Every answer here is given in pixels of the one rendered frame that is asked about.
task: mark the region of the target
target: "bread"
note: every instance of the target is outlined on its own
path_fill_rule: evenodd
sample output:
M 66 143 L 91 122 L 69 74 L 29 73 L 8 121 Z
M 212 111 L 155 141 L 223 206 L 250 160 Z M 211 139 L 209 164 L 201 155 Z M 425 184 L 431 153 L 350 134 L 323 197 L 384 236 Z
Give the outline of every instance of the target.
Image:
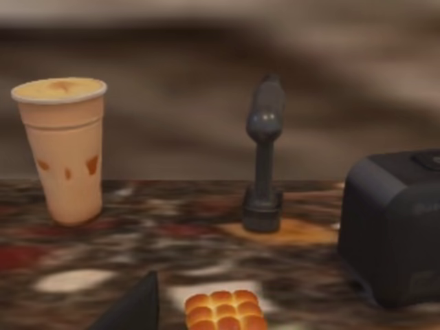
M 185 302 L 188 330 L 267 330 L 258 298 L 250 291 L 196 294 Z

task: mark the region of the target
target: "cup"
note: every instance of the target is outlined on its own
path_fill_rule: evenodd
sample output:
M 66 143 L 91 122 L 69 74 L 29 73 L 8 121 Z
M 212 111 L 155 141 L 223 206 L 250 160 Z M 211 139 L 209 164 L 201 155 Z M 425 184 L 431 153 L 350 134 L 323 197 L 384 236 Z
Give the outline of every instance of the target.
M 51 78 L 15 87 L 27 139 L 55 222 L 77 226 L 102 210 L 102 118 L 107 85 Z

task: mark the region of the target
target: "white cup rim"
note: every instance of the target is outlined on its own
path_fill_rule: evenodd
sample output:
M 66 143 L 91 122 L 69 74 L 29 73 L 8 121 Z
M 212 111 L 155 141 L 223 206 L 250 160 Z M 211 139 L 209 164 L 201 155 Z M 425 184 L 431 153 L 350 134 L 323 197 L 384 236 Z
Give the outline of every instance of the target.
M 16 90 L 18 88 L 21 88 L 26 85 L 37 83 L 38 81 L 47 81 L 47 80 L 56 80 L 56 79 L 71 79 L 71 78 L 90 79 L 90 78 L 85 78 L 85 77 L 66 77 L 66 78 L 47 78 L 47 79 L 33 80 L 33 81 L 25 82 L 24 84 L 20 84 L 20 85 L 14 87 L 11 90 L 11 97 L 13 100 L 15 100 L 17 102 L 30 103 L 32 105 L 65 105 L 65 104 L 69 104 L 69 103 L 77 103 L 77 102 L 91 100 L 93 98 L 97 98 L 97 97 L 104 95 L 105 92 L 107 91 L 107 84 L 104 81 L 93 78 L 94 80 L 97 80 L 102 84 L 101 88 L 99 88 L 91 93 L 86 93 L 86 94 L 80 95 L 80 96 L 72 96 L 71 98 L 58 98 L 58 99 L 57 98 L 26 98 L 26 97 L 19 96 L 16 94 Z

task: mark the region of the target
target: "blurred background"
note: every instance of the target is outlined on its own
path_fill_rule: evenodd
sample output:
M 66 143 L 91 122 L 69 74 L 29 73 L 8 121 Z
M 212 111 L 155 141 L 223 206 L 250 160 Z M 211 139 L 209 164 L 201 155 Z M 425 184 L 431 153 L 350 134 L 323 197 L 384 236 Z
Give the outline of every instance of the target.
M 0 176 L 36 177 L 10 89 L 109 84 L 104 176 L 251 179 L 267 72 L 287 93 L 277 179 L 342 179 L 371 153 L 440 146 L 440 1 L 3 0 Z

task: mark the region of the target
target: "table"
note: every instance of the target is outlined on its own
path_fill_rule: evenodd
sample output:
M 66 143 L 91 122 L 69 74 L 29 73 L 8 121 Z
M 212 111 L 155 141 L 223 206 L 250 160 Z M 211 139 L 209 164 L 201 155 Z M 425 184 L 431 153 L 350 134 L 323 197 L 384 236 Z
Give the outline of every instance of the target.
M 182 299 L 206 285 L 255 289 L 271 330 L 440 329 L 440 305 L 376 309 L 341 270 L 341 183 L 277 183 L 283 228 L 271 235 L 241 229 L 246 184 L 105 181 L 100 218 L 69 229 L 51 223 L 37 181 L 0 181 L 0 329 L 86 329 L 149 270 L 163 330 L 184 329 Z

